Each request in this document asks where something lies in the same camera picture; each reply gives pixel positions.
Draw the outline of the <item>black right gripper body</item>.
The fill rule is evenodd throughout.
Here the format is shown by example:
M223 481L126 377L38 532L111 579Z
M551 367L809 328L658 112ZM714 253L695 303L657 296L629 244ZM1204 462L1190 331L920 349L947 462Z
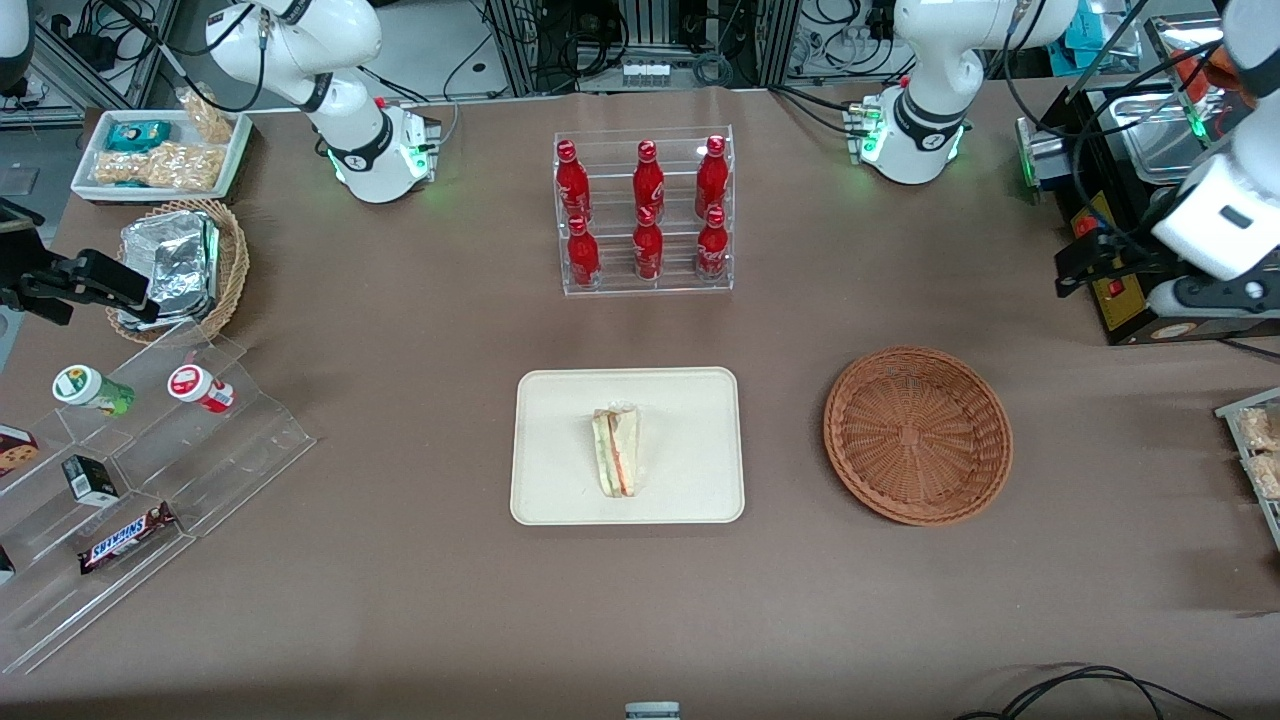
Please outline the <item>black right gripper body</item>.
M44 223L44 215L17 202L1 205L1 300L17 313L68 325L78 261L45 247L38 234Z

